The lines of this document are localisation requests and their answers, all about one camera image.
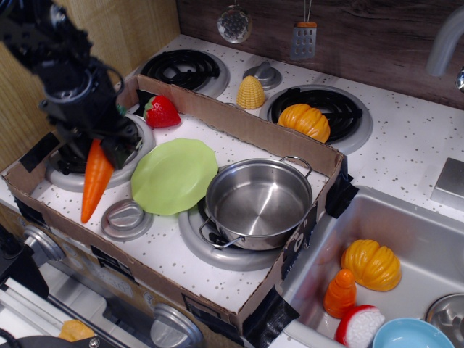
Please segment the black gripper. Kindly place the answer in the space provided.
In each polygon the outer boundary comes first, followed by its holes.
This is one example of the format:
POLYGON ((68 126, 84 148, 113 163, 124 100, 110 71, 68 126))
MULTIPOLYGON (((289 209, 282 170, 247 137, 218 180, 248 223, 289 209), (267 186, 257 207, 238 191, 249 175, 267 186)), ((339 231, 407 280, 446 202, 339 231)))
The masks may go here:
POLYGON ((124 81, 114 86, 110 74, 120 76, 100 61, 87 65, 71 61, 53 61, 43 65, 39 77, 45 99, 39 107, 51 124, 57 126, 73 157, 87 162, 92 138, 101 140, 100 147, 114 169, 124 167, 139 142, 135 123, 118 108, 117 98, 124 91, 124 81))

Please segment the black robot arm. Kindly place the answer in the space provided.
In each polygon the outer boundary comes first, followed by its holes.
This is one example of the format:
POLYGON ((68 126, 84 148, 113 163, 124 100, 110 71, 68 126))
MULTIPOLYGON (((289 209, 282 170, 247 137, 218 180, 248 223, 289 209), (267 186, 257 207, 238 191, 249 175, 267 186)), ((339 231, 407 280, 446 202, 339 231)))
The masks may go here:
POLYGON ((114 68, 91 55, 87 32, 65 9, 53 1, 2 1, 1 42, 41 80, 39 107, 75 155, 87 158, 97 139, 113 167, 123 168, 141 143, 135 123, 117 105, 124 88, 113 86, 114 68))

